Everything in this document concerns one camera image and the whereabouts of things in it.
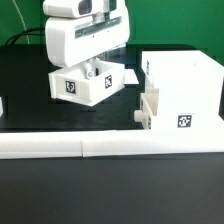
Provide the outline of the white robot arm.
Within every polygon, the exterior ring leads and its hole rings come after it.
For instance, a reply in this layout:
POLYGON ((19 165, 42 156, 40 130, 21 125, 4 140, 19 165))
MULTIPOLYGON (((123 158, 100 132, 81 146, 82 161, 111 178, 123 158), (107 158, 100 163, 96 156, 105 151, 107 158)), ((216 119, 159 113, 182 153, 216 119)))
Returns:
POLYGON ((92 59, 125 44, 130 35, 125 0, 44 0, 48 58, 59 67, 84 64, 95 76, 92 59))

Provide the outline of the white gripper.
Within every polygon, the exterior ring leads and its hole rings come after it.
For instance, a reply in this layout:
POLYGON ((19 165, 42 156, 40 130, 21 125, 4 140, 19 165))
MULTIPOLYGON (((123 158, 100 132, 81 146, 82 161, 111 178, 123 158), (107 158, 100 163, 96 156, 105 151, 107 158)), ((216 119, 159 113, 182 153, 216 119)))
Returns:
MULTIPOLYGON (((110 13, 107 21, 94 24, 91 16, 80 19, 50 17, 45 26, 47 54, 59 67, 71 67, 105 51, 126 43, 129 39, 129 16, 126 9, 110 13)), ((85 76, 96 76, 93 64, 83 64, 85 76)))

